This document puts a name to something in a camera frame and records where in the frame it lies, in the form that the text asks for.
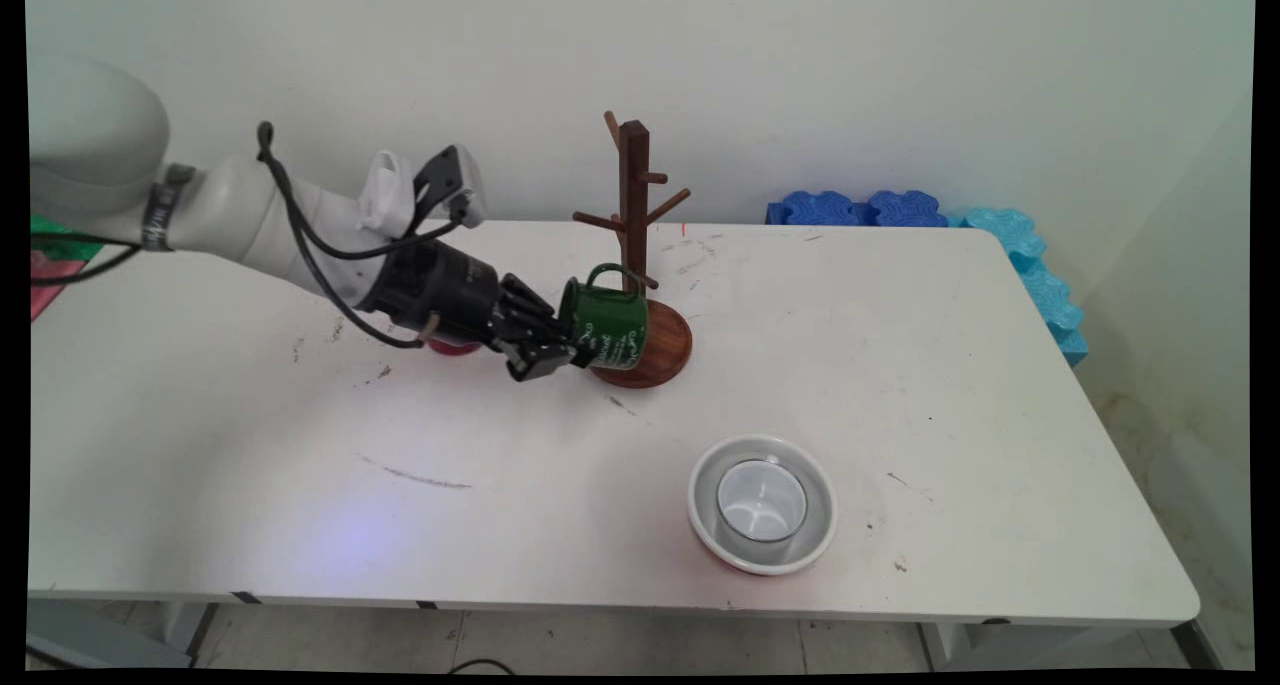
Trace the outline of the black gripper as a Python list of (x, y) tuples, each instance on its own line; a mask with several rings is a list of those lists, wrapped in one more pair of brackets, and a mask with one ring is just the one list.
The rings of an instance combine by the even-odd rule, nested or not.
[[(497, 337), (490, 324), (495, 305)], [(492, 265), (440, 239), (388, 255), (367, 294), (367, 310), (412, 332), (416, 346), (439, 341), (499, 351), (516, 382), (593, 362), (593, 347), (576, 342), (572, 326), (525, 280), (512, 271), (499, 280)]]

